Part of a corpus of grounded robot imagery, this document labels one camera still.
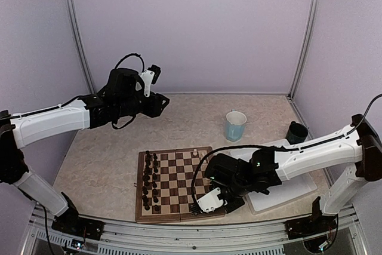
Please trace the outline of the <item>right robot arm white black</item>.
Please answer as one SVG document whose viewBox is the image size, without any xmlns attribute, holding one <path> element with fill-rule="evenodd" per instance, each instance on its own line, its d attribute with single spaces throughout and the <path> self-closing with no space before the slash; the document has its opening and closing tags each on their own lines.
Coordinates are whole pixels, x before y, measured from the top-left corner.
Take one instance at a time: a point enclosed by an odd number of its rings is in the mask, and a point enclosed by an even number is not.
<svg viewBox="0 0 382 255">
<path fill-rule="evenodd" d="M 269 194 L 302 174 L 348 164 L 329 192 L 318 200 L 318 210 L 305 221 L 306 229 L 316 234 L 342 206 L 368 182 L 381 180 L 381 140 L 361 115 L 353 115 L 351 124 L 308 142 L 287 146 L 257 146 L 250 159 L 217 153 L 209 158 L 205 177 L 212 189 L 196 200 L 204 213 L 225 207 L 227 212 L 241 206 L 242 198 L 251 193 Z"/>
</svg>

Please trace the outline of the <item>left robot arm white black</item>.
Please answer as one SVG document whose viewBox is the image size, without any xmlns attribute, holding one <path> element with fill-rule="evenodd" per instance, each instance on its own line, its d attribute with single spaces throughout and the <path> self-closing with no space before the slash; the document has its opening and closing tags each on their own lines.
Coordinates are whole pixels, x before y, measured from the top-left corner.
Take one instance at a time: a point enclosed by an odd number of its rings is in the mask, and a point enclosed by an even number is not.
<svg viewBox="0 0 382 255">
<path fill-rule="evenodd" d="M 170 100 L 151 90 L 161 73 L 151 65 L 141 73 L 128 68 L 110 71 L 107 84 L 96 94 L 76 96 L 66 103 L 28 113 L 1 112 L 1 182 L 15 186 L 40 203 L 71 234 L 84 225 L 68 196 L 58 193 L 24 161 L 27 145 L 70 131 L 93 129 L 111 124 L 119 129 L 119 119 L 142 113 L 150 118 L 161 115 Z"/>
</svg>

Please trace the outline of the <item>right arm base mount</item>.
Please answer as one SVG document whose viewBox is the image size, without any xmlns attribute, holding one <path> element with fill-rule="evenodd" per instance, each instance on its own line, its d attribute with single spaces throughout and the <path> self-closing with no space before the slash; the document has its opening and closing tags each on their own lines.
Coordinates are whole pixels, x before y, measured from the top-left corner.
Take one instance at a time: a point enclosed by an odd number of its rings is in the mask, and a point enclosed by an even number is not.
<svg viewBox="0 0 382 255">
<path fill-rule="evenodd" d="M 337 214 L 334 216 L 323 215 L 320 203 L 321 197 L 318 196 L 312 203 L 311 215 L 285 222 L 288 239 L 304 238 L 337 227 Z"/>
</svg>

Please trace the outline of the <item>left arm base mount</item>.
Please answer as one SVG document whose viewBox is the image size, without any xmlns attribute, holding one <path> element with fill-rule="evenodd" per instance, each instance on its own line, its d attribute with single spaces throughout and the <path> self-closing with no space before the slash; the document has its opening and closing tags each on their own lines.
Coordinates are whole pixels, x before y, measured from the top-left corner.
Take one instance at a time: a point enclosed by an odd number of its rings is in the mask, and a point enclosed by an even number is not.
<svg viewBox="0 0 382 255">
<path fill-rule="evenodd" d="M 55 216 L 52 229 L 65 234 L 99 241 L 104 222 L 79 216 L 75 208 L 69 207 L 61 216 Z"/>
</svg>

